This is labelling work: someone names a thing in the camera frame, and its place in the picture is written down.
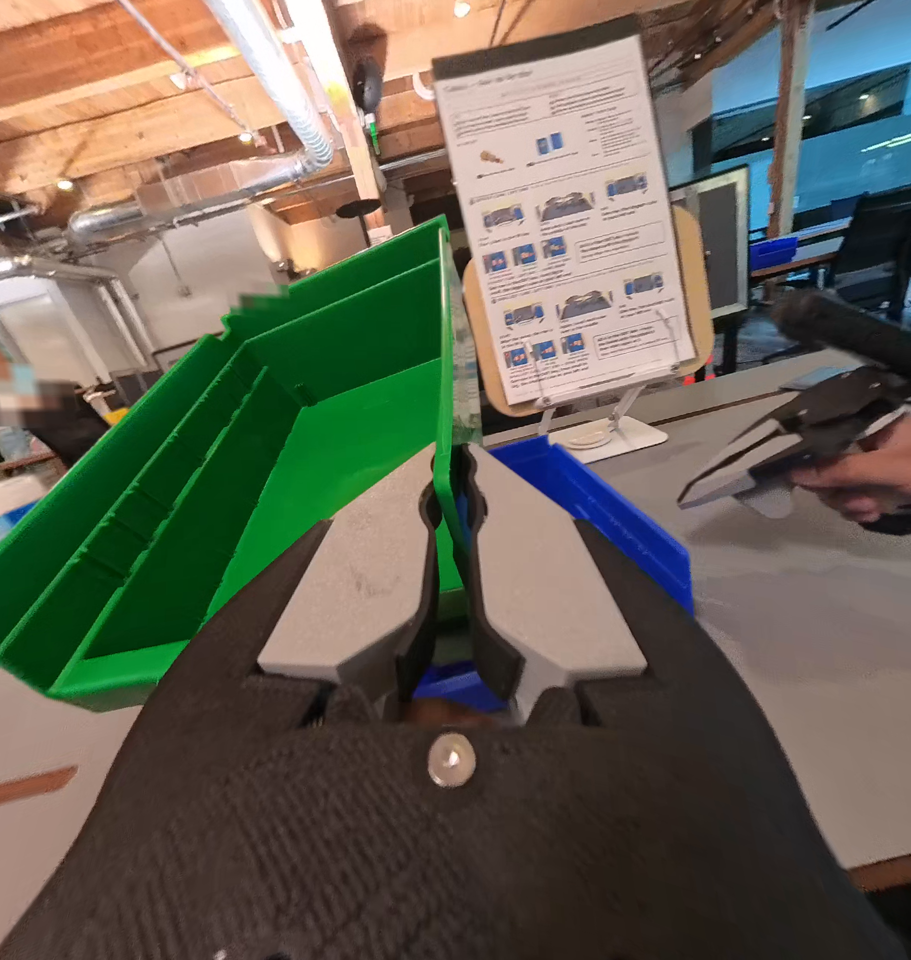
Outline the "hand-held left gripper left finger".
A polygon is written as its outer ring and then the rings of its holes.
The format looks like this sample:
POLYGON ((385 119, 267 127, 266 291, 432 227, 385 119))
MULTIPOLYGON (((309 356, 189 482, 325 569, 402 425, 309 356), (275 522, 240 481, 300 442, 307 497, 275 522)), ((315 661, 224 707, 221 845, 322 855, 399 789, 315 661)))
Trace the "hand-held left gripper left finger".
POLYGON ((264 675, 413 698, 436 645, 435 457, 430 443, 331 518, 257 657, 264 675))

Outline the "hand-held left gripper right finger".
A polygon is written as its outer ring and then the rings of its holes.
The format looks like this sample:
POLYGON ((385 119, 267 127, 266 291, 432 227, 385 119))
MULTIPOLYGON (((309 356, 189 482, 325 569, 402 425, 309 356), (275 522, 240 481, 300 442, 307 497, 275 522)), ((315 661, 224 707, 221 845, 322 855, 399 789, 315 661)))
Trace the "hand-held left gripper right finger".
POLYGON ((464 447, 467 593, 477 672, 515 716, 550 689, 641 677, 630 626, 567 510, 464 447))

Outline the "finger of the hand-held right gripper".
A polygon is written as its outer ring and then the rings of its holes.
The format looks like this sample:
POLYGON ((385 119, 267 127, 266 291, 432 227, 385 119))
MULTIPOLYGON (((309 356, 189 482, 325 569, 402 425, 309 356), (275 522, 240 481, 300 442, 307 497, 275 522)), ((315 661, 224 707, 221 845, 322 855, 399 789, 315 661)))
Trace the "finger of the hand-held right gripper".
POLYGON ((793 510, 793 470, 808 466, 812 454, 766 450, 722 452, 707 462, 680 492, 681 510, 733 500, 756 514, 783 520, 793 510))
POLYGON ((681 505, 732 499, 741 505, 792 505, 789 473, 809 449, 809 429, 797 417, 753 424, 699 471, 679 493, 681 505))

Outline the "blue plastic bin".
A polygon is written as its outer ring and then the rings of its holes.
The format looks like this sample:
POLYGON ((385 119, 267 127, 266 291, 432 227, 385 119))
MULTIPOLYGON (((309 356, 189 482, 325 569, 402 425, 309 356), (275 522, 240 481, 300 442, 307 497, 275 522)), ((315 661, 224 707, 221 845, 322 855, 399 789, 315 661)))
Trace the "blue plastic bin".
MULTIPOLYGON (((688 616, 693 614, 692 573, 686 549, 584 463, 546 438, 520 440, 486 451, 575 520, 640 648, 642 628, 672 603, 688 616)), ((461 529, 467 536, 466 494, 457 506, 461 529)), ((473 646, 466 588, 468 554, 466 563, 462 577, 473 646)), ((413 698, 446 699, 483 713, 511 709, 483 682, 473 652, 471 661, 429 666, 413 698)))

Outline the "green plastic bin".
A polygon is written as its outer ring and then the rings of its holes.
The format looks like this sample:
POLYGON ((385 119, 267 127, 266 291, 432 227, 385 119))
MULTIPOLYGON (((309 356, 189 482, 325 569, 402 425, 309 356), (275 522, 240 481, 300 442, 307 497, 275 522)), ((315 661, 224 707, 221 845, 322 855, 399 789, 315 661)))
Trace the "green plastic bin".
POLYGON ((134 706, 235 594, 435 444, 454 506, 444 216, 200 338, 0 543, 0 668, 89 710, 134 706))

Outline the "grey desk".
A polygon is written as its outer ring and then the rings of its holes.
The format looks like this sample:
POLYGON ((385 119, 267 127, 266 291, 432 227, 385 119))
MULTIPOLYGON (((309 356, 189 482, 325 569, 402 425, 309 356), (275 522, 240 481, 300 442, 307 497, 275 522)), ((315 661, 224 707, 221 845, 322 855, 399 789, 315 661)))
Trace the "grey desk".
POLYGON ((762 517, 682 483, 789 398, 801 361, 737 374, 736 399, 658 402, 661 445, 593 466, 689 552, 699 621, 763 708, 847 868, 911 858, 911 535, 869 534, 802 491, 762 517))

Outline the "person's right hand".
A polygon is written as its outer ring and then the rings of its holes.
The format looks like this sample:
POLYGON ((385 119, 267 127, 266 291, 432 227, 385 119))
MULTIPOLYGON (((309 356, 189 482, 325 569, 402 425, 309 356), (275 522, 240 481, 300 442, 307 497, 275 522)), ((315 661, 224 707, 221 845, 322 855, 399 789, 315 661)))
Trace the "person's right hand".
POLYGON ((848 521, 878 522, 896 501, 911 504, 911 414, 864 438, 858 449, 789 478, 848 521))

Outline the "black office chair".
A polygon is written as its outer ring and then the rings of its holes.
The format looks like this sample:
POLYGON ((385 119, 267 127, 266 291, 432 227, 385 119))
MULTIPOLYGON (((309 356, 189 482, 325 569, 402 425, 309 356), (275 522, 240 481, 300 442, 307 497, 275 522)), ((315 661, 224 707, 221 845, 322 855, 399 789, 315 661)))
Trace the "black office chair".
POLYGON ((911 267, 911 185, 858 197, 827 283, 839 299, 902 321, 911 267))

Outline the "small blue bin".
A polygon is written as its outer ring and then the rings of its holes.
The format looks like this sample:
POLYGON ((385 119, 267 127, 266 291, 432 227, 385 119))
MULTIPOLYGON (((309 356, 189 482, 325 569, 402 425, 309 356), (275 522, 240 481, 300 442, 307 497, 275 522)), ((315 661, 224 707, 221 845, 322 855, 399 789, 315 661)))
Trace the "small blue bin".
POLYGON ((791 263, 797 255, 798 236, 780 236, 750 244, 749 271, 756 274, 791 263))

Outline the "grey framed monitor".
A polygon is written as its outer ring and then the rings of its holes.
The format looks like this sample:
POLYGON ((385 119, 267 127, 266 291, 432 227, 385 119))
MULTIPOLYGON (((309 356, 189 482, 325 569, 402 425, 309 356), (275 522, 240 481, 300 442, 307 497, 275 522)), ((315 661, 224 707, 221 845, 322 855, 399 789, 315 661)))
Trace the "grey framed monitor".
POLYGON ((750 305, 750 166, 670 187, 668 198, 698 223, 712 320, 743 314, 750 305))

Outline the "printed instruction sheet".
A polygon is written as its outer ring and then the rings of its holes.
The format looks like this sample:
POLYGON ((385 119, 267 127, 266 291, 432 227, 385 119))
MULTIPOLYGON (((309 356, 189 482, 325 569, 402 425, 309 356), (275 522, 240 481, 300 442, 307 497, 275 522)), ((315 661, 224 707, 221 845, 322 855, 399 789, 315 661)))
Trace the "printed instruction sheet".
POLYGON ((441 56, 432 73, 507 403, 694 359, 637 17, 441 56))

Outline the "wooden support post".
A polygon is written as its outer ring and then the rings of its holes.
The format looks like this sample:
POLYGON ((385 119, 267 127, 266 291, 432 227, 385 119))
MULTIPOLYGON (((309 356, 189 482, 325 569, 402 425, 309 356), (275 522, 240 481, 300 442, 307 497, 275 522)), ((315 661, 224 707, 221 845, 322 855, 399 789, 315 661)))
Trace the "wooden support post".
POLYGON ((780 63, 773 128, 773 153, 768 169, 770 188, 766 238, 793 231, 798 165, 810 61, 810 37, 815 1, 784 1, 780 18, 780 63))

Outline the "silver ventilation duct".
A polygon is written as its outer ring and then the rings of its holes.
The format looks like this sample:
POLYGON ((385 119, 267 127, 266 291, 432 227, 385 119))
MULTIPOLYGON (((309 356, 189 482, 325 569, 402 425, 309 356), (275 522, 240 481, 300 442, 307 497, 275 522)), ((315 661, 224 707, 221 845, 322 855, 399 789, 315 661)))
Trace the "silver ventilation duct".
POLYGON ((77 259, 308 176, 258 7, 327 114, 298 2, 0 2, 0 257, 77 259))

